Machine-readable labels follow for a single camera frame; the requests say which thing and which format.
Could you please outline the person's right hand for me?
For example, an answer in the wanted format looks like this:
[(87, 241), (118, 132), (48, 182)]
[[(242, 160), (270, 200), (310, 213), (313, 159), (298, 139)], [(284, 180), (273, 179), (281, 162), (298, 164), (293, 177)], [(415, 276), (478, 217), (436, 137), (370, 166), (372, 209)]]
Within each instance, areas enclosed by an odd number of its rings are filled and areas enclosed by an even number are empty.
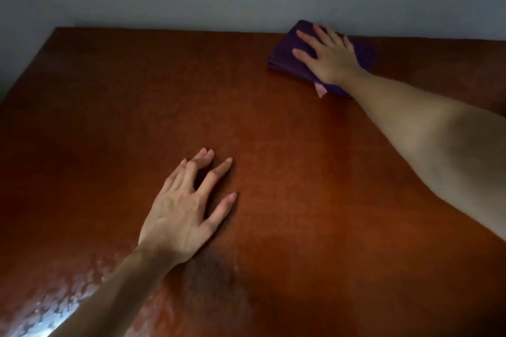
[(349, 82), (359, 78), (369, 77), (370, 74), (360, 67), (355, 52), (348, 51), (343, 44), (343, 36), (337, 34), (332, 28), (325, 29), (333, 34), (335, 46), (324, 46), (317, 36), (311, 36), (298, 30), (297, 36), (311, 46), (316, 52), (315, 59), (319, 65), (313, 74), (325, 84), (345, 88)]

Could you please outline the person's left hand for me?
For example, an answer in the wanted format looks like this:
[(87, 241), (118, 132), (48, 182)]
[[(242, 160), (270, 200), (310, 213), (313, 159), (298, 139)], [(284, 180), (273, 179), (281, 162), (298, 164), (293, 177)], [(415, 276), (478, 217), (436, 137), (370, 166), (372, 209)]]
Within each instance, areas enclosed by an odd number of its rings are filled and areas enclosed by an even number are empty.
[(177, 254), (178, 264), (191, 259), (215, 232), (203, 232), (208, 199), (217, 183), (229, 172), (231, 157), (207, 172), (198, 188), (183, 188), (183, 174), (165, 193), (157, 194), (142, 225), (138, 247), (168, 249)]

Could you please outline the purple cleaning cloth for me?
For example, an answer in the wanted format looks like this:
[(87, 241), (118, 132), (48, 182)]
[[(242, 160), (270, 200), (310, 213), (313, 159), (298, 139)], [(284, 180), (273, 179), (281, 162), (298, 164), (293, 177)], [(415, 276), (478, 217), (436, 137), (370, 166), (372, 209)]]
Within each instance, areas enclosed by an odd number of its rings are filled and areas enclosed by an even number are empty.
[[(319, 97), (323, 97), (327, 93), (350, 97), (342, 88), (321, 82), (307, 66), (294, 57), (292, 53), (294, 48), (306, 52), (313, 58), (316, 57), (314, 49), (297, 36), (298, 30), (316, 36), (312, 22), (299, 20), (274, 48), (267, 61), (268, 67), (312, 84)], [(376, 49), (362, 40), (351, 39), (350, 41), (354, 46), (359, 65), (366, 71), (372, 72), (377, 58)]]

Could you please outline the person's right forearm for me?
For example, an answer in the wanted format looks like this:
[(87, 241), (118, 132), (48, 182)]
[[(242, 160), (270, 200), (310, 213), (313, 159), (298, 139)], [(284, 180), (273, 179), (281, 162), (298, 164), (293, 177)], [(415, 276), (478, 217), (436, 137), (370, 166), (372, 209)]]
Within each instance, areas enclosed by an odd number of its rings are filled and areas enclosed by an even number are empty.
[(506, 241), (506, 117), (367, 72), (343, 88), (436, 196)]

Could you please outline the person's left forearm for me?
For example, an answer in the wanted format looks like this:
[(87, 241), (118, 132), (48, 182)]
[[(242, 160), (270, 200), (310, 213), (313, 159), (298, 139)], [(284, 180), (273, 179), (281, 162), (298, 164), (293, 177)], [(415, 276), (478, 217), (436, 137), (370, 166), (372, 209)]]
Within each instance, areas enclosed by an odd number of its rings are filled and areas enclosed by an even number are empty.
[(49, 337), (123, 337), (150, 293), (177, 263), (173, 251), (138, 247)]

